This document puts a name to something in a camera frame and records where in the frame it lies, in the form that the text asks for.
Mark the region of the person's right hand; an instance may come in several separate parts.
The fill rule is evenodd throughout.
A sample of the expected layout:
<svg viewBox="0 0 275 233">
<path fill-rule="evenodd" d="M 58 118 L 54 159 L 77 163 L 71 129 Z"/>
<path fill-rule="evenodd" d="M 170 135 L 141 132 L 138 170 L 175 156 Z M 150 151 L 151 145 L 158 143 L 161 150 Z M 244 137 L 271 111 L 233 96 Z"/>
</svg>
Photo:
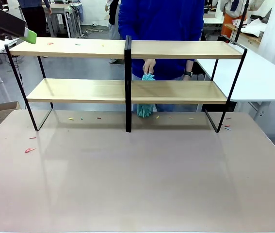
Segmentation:
<svg viewBox="0 0 275 233">
<path fill-rule="evenodd" d="M 143 65 L 144 74 L 153 74 L 155 64 L 156 64 L 155 59 L 144 59 L 144 65 Z"/>
</svg>

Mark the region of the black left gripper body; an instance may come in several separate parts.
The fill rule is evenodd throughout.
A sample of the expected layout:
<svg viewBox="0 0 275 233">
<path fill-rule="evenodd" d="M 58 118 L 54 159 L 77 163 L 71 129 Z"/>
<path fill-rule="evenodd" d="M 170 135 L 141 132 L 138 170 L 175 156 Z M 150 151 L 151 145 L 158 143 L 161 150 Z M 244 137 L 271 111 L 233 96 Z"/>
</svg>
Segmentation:
<svg viewBox="0 0 275 233">
<path fill-rule="evenodd" d="M 25 21 L 0 9 L 0 39 L 6 36 L 23 37 Z"/>
</svg>

